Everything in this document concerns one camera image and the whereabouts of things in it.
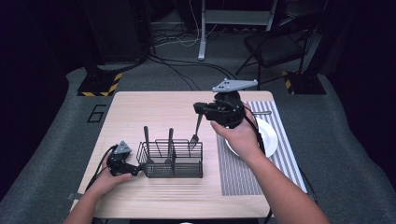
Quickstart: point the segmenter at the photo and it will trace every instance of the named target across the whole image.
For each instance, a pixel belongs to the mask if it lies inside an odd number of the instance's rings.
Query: wrist
[[[250,166],[252,164],[256,164],[257,162],[268,161],[268,158],[262,153],[262,150],[257,147],[255,150],[251,150],[251,152],[243,158],[245,163]]]
[[[90,187],[84,195],[88,195],[90,198],[95,199],[95,200],[99,200],[103,194],[101,193],[101,191],[99,189],[96,189],[95,187]]]

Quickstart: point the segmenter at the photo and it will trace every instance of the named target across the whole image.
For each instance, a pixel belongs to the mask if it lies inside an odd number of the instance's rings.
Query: person's left hand
[[[103,170],[99,174],[99,176],[96,177],[95,182],[93,182],[92,186],[88,189],[89,191],[93,191],[93,192],[95,192],[95,194],[98,194],[100,196],[111,191],[119,183],[122,183],[122,182],[132,178],[131,174],[123,174],[123,175],[113,176],[110,173],[110,170],[106,165],[107,159],[110,156],[110,154],[111,153],[108,153],[106,155],[106,157],[102,163],[102,169],[104,169],[106,167],[105,170]]]

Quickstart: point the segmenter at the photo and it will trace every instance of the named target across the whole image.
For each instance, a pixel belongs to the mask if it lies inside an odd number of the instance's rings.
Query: gray carpet
[[[205,63],[234,73],[248,56],[243,37],[243,34],[226,35],[209,40]],[[198,48],[198,44],[189,48],[169,44],[156,50],[163,58],[197,62]],[[105,69],[118,67],[122,64],[108,65]],[[298,62],[287,63],[264,70],[262,77],[276,77],[283,70],[297,67]],[[225,78],[209,67],[175,68],[202,91],[210,91]],[[72,202],[66,197],[77,191],[105,119],[87,123],[88,117],[95,105],[106,105],[99,108],[106,116],[113,98],[77,96],[84,77],[84,69],[68,74],[69,91],[64,104],[35,155],[1,202],[0,223],[60,223],[67,216]],[[246,80],[255,77],[256,66],[245,68],[238,76]],[[326,95],[289,95],[282,79],[262,85],[262,90],[274,95],[296,160],[313,185],[321,208],[331,223],[395,223],[394,189],[348,129],[343,107],[331,83],[325,76],[319,79]],[[171,68],[146,60],[122,74],[117,91],[191,91],[191,88]],[[108,223],[128,223],[128,220]]]

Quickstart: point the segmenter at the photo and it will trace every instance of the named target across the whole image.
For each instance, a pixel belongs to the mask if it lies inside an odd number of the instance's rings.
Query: white plate
[[[272,156],[276,149],[277,149],[277,135],[274,128],[263,119],[256,118],[257,123],[259,124],[259,132],[262,135],[262,141],[264,142],[265,147],[265,156],[270,157]],[[235,155],[239,156],[236,152],[233,151],[230,144],[227,140],[225,140],[228,148],[233,152]]]

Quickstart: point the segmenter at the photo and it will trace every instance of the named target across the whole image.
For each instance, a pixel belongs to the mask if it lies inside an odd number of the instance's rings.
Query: utensil handle
[[[170,128],[169,137],[168,137],[168,158],[171,158],[172,139],[173,139],[173,128]]]
[[[253,115],[270,115],[270,114],[272,114],[271,110],[262,111],[262,112],[253,112]]]
[[[198,129],[199,129],[199,126],[200,126],[200,124],[201,124],[202,116],[203,116],[203,114],[199,114],[199,115],[198,115],[198,121],[197,121],[197,127],[196,127],[196,129],[195,129],[195,135],[198,134]]]
[[[145,130],[146,146],[148,147],[148,154],[149,154],[149,128],[148,128],[148,126],[145,126],[144,130]]]

